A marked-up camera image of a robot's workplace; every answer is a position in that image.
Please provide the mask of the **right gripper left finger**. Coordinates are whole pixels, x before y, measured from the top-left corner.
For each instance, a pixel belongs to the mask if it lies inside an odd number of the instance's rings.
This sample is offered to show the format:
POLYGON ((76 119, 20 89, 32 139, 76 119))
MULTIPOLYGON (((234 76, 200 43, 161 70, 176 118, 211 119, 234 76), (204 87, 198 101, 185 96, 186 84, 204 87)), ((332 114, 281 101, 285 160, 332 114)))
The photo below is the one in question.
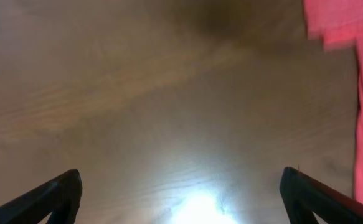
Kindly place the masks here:
POLYGON ((73 224, 80 207, 82 180, 76 169, 71 169, 0 206, 0 223, 73 224))

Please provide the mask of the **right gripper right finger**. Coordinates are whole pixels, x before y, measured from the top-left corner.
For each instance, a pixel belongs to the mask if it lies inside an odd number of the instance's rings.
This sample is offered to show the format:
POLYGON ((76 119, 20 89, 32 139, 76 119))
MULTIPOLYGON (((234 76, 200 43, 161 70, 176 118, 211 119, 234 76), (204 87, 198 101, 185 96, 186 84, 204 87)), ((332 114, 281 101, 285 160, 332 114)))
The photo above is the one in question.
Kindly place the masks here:
POLYGON ((363 204, 292 167, 283 170, 280 194, 292 224, 318 224, 316 217, 332 224, 363 224, 363 204))

